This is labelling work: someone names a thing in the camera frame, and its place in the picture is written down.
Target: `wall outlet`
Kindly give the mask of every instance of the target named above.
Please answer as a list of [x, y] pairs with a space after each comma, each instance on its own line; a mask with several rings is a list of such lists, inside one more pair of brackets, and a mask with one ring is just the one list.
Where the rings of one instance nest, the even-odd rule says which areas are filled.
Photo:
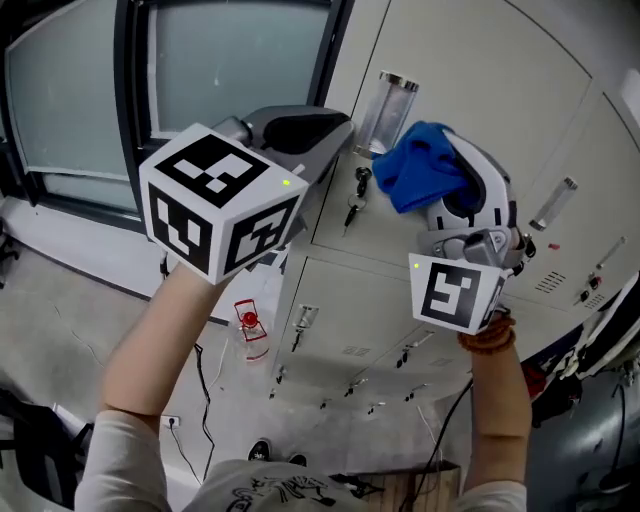
[[173, 420], [173, 428], [178, 428], [180, 426], [180, 416], [160, 416], [160, 425], [164, 428], [171, 428], [169, 425], [169, 420]]

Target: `white cube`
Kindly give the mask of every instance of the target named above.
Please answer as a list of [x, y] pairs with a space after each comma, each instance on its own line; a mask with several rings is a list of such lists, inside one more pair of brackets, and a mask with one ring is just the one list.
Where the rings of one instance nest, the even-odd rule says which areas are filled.
[[507, 279], [497, 267], [409, 254], [413, 317], [477, 334], [491, 320]]
[[308, 183], [194, 124], [140, 166], [147, 235], [212, 283], [284, 241]]

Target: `white shirt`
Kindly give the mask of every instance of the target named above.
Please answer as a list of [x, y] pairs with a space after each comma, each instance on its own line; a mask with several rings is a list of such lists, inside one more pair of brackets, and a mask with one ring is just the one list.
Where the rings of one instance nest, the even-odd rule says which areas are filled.
[[[212, 468], [184, 512], [365, 511], [326, 476], [293, 464], [230, 460]], [[84, 478], [76, 492], [79, 512], [170, 512], [167, 481], [155, 433], [137, 418], [118, 411], [97, 419]], [[526, 489], [493, 482], [466, 492], [458, 512], [525, 512]]]

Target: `blue cloth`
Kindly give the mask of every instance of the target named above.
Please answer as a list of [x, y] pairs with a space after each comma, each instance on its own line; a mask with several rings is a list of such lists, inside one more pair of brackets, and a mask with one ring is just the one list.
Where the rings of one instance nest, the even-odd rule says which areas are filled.
[[427, 206], [457, 192], [464, 204], [473, 202], [465, 173], [455, 164], [455, 151], [440, 123], [415, 123], [396, 147], [373, 161], [380, 190], [389, 194], [398, 213]]

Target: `window frame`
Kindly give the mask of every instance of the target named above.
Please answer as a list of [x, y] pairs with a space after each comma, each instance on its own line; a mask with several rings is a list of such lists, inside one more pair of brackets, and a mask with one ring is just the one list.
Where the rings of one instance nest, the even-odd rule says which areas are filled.
[[[169, 141], [169, 139], [154, 138], [151, 135], [147, 80], [149, 11], [151, 7], [171, 4], [184, 5], [185, 2], [198, 1], [203, 0], [147, 0], [137, 4], [129, 0], [118, 0], [116, 16], [119, 15], [122, 18], [120, 20], [122, 26], [127, 27], [129, 44], [120, 48], [116, 59], [119, 61], [120, 76], [132, 81], [132, 86], [126, 87], [125, 84], [120, 84], [120, 90], [118, 91], [116, 88], [117, 93], [120, 92], [120, 98], [116, 96], [116, 107], [119, 109], [118, 119], [129, 119], [130, 123], [129, 129], [121, 129], [121, 133], [125, 134], [122, 141], [123, 147], [128, 145], [133, 149], [132, 154], [125, 152], [129, 178], [132, 182], [139, 183], [139, 164]], [[355, 0], [285, 1], [329, 7], [306, 103], [307, 105], [323, 106]], [[139, 195], [134, 192], [134, 196], [138, 201]]]
[[[42, 2], [27, 6], [22, 0], [5, 0], [0, 5], [0, 116], [6, 139], [4, 142], [0, 141], [0, 168], [8, 167], [11, 171], [3, 173], [0, 177], [0, 192], [4, 196], [26, 199], [31, 206], [42, 205], [108, 226], [145, 234], [138, 167], [168, 141], [151, 137], [147, 91], [149, 9], [157, 5], [184, 4], [185, 1], [215, 0], [116, 1], [113, 38], [116, 116], [129, 184], [138, 212], [51, 193], [47, 190], [43, 176], [38, 172], [27, 172], [20, 158], [10, 119], [5, 49], [26, 30], [55, 10], [71, 4], [73, 0], [55, 0], [54, 9], [51, 9], [51, 3]], [[307, 105], [321, 106], [329, 90], [355, 0], [285, 1], [329, 7], [307, 97]]]
[[48, 191], [44, 177], [38, 172], [26, 172], [17, 147], [6, 88], [5, 50], [21, 34], [35, 26], [55, 10], [71, 4], [71, 0], [58, 0], [55, 9], [49, 4], [36, 4], [27, 8], [21, 0], [6, 0], [0, 6], [0, 116], [5, 131], [5, 141], [0, 142], [0, 153], [4, 153], [10, 175], [0, 179], [0, 190], [5, 196], [26, 199], [31, 206], [42, 205], [109, 226], [144, 233], [144, 224], [137, 213], [115, 206], [102, 205]]

